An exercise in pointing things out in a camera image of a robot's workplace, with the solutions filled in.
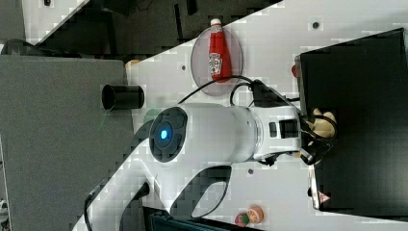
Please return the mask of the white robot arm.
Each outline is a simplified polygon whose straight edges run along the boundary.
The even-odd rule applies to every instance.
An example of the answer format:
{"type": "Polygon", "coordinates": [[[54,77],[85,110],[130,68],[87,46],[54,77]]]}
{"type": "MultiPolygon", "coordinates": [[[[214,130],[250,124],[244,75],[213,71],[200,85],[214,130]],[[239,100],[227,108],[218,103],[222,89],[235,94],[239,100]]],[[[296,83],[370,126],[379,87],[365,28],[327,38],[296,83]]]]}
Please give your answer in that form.
{"type": "Polygon", "coordinates": [[[198,208],[200,199],[214,183],[228,183],[234,164],[271,165],[300,150],[300,119],[294,106],[180,104],[143,124],[135,142],[72,231],[119,231],[123,212],[143,193],[155,193],[173,217],[207,216],[212,211],[198,208]]]}

